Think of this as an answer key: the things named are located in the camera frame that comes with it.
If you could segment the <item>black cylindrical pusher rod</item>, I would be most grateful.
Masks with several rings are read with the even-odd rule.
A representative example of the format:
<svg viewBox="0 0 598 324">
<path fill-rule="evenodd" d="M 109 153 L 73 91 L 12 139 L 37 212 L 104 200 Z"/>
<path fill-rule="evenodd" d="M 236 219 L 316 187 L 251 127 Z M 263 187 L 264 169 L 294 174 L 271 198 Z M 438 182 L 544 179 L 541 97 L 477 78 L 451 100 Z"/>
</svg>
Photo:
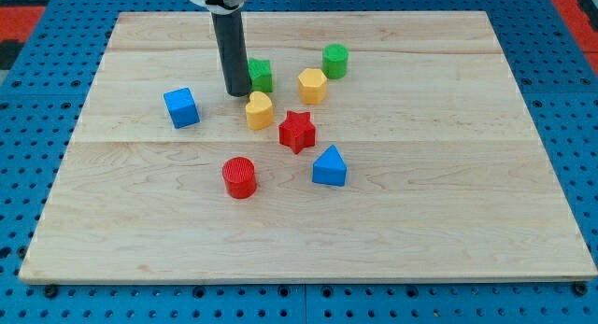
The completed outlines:
<svg viewBox="0 0 598 324">
<path fill-rule="evenodd" d="M 221 68 L 226 91 L 234 97 L 246 96 L 251 91 L 251 79 L 242 22 L 242 12 L 212 15 Z"/>
</svg>

